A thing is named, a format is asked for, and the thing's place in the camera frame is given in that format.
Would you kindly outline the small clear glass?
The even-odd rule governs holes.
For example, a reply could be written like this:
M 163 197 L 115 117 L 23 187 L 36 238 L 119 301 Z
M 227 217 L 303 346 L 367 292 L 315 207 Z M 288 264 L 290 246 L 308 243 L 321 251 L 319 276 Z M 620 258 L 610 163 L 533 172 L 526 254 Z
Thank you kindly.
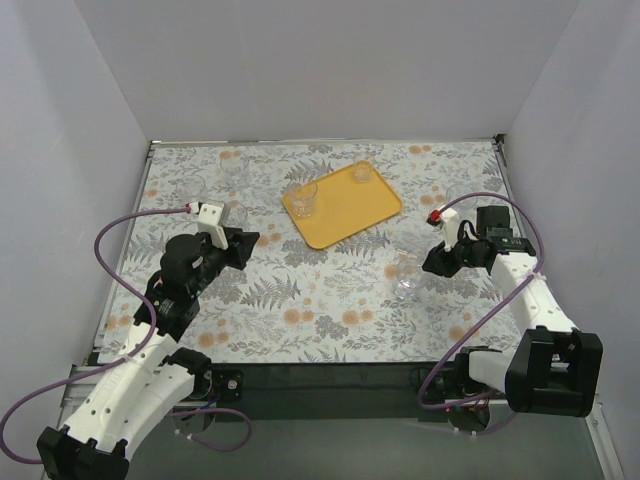
M 353 158 L 353 176 L 357 182 L 368 182 L 374 170 L 374 156 L 370 152 L 359 152 Z

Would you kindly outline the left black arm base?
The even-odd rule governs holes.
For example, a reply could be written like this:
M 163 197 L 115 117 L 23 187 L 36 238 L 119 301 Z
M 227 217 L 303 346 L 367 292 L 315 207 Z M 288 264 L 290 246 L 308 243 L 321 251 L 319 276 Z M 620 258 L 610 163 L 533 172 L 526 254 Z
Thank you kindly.
M 201 434 L 216 422 L 244 421 L 229 413 L 198 413 L 197 410 L 212 408 L 231 408 L 241 398 L 241 375 L 238 372 L 209 370 L 195 377 L 194 390 L 181 400 L 172 410 L 173 413 L 192 411 L 192 414 L 171 417 L 173 425 L 187 434 Z

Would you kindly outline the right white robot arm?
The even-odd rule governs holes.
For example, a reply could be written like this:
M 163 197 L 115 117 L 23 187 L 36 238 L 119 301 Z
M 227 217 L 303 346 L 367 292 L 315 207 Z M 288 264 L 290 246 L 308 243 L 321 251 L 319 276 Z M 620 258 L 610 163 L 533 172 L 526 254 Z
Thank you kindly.
M 461 348 L 446 381 L 469 396 L 501 393 L 515 412 L 587 416 L 602 342 L 581 331 L 559 306 L 538 269 L 541 251 L 514 234 L 508 207 L 480 207 L 474 222 L 440 208 L 428 222 L 442 231 L 443 240 L 428 253 L 423 270 L 444 278 L 464 268 L 485 270 L 521 333 L 511 355 L 484 346 Z

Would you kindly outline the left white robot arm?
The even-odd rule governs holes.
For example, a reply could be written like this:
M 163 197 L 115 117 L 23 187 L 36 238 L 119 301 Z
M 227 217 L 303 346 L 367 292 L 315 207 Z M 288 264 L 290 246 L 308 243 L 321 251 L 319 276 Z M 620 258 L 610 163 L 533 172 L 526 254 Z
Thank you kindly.
M 167 242 L 123 345 L 133 356 L 106 371 L 62 427 L 38 438 L 49 478 L 123 479 L 135 450 L 177 403 L 223 396 L 226 379 L 211 360 L 178 345 L 200 310 L 199 296 L 225 268 L 244 269 L 260 237 L 221 232 L 221 241 L 199 232 Z

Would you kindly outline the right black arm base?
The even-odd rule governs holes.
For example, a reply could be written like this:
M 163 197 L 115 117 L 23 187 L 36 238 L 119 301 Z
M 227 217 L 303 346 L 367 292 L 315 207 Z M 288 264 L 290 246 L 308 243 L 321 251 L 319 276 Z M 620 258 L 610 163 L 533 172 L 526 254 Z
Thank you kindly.
M 510 414 L 498 423 L 492 424 L 490 401 L 500 395 L 490 387 L 471 382 L 469 387 L 454 381 L 452 367 L 445 367 L 427 387 L 421 400 L 424 404 L 436 405 L 465 400 L 464 404 L 429 410 L 436 421 L 444 421 L 455 434 L 483 436 L 497 432 L 512 420 Z

